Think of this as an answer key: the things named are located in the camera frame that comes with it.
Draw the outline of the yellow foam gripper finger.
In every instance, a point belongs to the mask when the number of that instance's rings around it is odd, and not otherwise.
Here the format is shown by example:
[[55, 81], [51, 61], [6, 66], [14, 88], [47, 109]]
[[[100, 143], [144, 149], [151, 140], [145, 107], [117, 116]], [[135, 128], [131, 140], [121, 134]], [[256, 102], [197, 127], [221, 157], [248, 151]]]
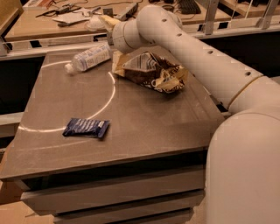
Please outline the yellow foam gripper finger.
[[130, 55], [120, 51], [113, 52], [112, 72], [114, 74], [124, 76], [123, 64], [130, 60]]
[[99, 19], [101, 20], [101, 22], [103, 23], [105, 29], [108, 32], [112, 32], [114, 27], [120, 23], [120, 20], [110, 17], [108, 15], [100, 15]]

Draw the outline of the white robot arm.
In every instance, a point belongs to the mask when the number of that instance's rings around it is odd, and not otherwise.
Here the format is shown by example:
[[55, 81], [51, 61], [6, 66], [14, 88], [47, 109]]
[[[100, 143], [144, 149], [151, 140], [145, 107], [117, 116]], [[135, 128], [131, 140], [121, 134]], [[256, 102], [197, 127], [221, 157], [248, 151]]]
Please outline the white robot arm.
[[280, 84], [185, 33], [159, 6], [101, 20], [119, 51], [162, 46], [230, 112], [208, 148], [206, 224], [280, 224]]

